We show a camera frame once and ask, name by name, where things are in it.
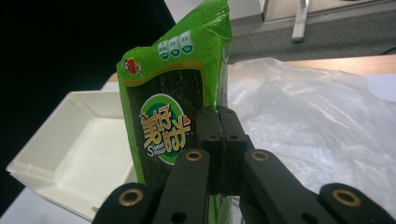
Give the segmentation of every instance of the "white cardboard box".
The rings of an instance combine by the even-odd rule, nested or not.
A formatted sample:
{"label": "white cardboard box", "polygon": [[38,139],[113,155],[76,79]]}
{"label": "white cardboard box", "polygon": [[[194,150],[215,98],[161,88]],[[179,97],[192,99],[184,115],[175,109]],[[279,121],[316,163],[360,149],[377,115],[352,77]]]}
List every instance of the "white cardboard box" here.
{"label": "white cardboard box", "polygon": [[92,220],[113,189],[136,181],[120,93],[70,92],[7,170],[43,198]]}

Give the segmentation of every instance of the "seaweed snack bag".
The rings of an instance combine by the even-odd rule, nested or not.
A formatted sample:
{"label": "seaweed snack bag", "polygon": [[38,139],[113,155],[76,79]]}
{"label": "seaweed snack bag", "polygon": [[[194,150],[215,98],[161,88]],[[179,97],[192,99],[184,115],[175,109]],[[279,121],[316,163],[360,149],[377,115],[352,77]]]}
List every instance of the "seaweed snack bag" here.
{"label": "seaweed snack bag", "polygon": [[[186,135],[195,133],[197,110],[225,105],[228,13],[226,0],[205,0],[153,46],[131,49],[117,63],[137,180],[154,190],[166,183]],[[228,220],[226,201],[211,197],[211,223]]]}

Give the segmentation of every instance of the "plastic wrap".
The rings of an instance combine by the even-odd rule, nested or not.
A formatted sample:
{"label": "plastic wrap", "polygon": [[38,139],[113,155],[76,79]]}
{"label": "plastic wrap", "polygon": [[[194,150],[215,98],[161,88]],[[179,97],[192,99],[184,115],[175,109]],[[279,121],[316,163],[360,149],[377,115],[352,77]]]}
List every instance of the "plastic wrap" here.
{"label": "plastic wrap", "polygon": [[260,59],[229,67],[229,107],[302,184],[361,190],[396,217],[396,104],[364,77]]}

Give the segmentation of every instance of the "white table surface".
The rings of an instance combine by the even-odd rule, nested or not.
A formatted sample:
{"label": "white table surface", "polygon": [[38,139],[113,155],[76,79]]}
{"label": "white table surface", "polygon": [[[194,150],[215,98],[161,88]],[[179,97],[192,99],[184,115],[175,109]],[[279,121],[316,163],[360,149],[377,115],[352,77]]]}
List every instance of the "white table surface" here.
{"label": "white table surface", "polygon": [[[385,100],[396,102],[396,74],[363,76],[369,82],[370,92]],[[117,82],[107,82],[102,91],[118,90]],[[50,203],[25,188],[0,218],[0,224],[86,224],[82,217]]]}

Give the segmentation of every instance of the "red logo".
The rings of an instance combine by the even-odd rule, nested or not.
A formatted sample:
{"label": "red logo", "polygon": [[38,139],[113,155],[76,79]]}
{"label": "red logo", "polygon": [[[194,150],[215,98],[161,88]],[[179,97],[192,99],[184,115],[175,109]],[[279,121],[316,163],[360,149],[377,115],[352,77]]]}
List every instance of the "red logo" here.
{"label": "red logo", "polygon": [[123,67],[127,70],[131,75],[140,75],[142,74],[142,67],[140,64],[134,61],[134,58],[130,58],[124,61]]}

